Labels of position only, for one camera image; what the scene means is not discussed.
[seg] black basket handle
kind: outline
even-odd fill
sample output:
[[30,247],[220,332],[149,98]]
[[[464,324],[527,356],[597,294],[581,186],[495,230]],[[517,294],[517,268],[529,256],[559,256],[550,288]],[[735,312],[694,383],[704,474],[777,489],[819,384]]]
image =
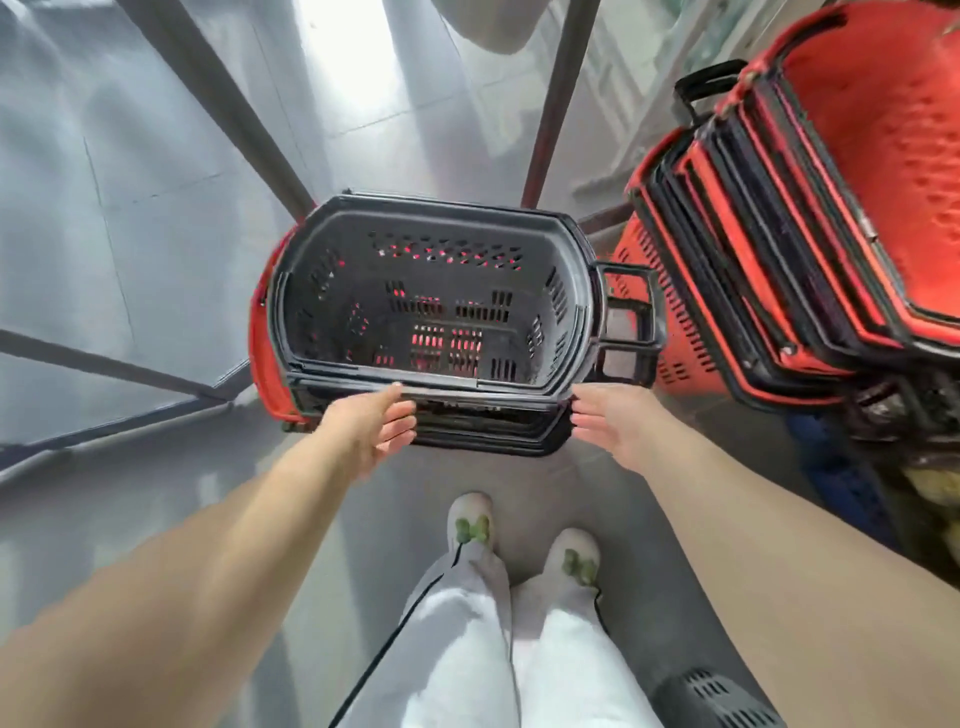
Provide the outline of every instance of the black basket handle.
[[673,84],[673,95],[690,115],[690,123],[693,126],[700,126],[712,116],[712,114],[698,114],[693,104],[701,99],[732,91],[739,79],[740,71],[746,67],[747,62],[740,59],[724,61],[688,73]]
[[[666,298],[663,296],[663,289],[660,288],[658,273],[645,265],[602,261],[596,263],[595,269],[600,275],[605,305],[603,319],[600,322],[600,333],[597,336],[598,350],[596,364],[593,367],[593,379],[651,387],[657,376],[657,357],[666,346]],[[650,302],[621,299],[607,294],[607,281],[604,278],[607,273],[643,279],[650,292]],[[607,312],[611,308],[632,311],[636,315],[636,340],[611,339],[607,336]],[[630,377],[605,375],[603,368],[607,352],[635,353],[634,375]]]

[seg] white pants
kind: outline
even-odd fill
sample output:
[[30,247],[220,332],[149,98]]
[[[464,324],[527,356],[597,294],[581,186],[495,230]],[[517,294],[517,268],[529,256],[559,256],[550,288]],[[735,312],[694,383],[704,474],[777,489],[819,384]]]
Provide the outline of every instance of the white pants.
[[332,726],[662,728],[596,611],[562,574],[514,587],[477,542],[423,576]]

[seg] shoe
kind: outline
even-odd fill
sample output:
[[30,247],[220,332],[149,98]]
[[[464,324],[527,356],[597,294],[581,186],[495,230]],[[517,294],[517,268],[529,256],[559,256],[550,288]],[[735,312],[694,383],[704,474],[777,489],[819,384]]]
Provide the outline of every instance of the shoe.
[[562,573],[581,586],[592,587],[600,571],[600,546],[596,539],[579,528],[567,528],[554,539],[546,562],[544,574]]
[[486,493],[464,493],[453,501],[446,514],[446,542],[450,550],[471,541],[479,541],[490,550],[496,546],[493,501]]

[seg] person's hand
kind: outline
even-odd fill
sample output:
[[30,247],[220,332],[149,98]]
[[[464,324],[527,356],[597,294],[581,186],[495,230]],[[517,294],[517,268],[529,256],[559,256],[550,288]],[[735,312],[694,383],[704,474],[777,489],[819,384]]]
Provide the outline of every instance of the person's hand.
[[285,457],[296,470],[331,473],[345,487],[366,477],[416,437],[417,406],[400,401],[402,394],[402,385],[395,383],[380,392],[334,401],[320,426]]
[[350,482],[369,475],[417,436],[417,405],[400,401],[402,394],[403,386],[394,383],[380,392],[336,400],[326,409],[311,437],[324,438],[337,446]]
[[649,389],[629,384],[576,384],[573,437],[609,452],[624,468],[642,473],[666,437],[686,426]]

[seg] green shoe decoration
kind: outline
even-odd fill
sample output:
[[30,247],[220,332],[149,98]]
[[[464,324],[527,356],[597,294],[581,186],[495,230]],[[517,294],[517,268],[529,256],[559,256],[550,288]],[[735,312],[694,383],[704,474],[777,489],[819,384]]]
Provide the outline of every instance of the green shoe decoration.
[[572,548],[564,552],[564,573],[567,576],[576,576],[580,570],[580,556]]
[[469,521],[467,519],[457,519],[455,525],[457,526],[457,543],[458,544],[470,543]]
[[580,563],[580,571],[577,574],[577,581],[585,587],[592,587],[597,580],[597,565],[593,559],[587,559]]
[[481,544],[488,543],[490,541],[490,519],[486,516],[478,518],[477,522],[470,527],[470,538],[479,541]]

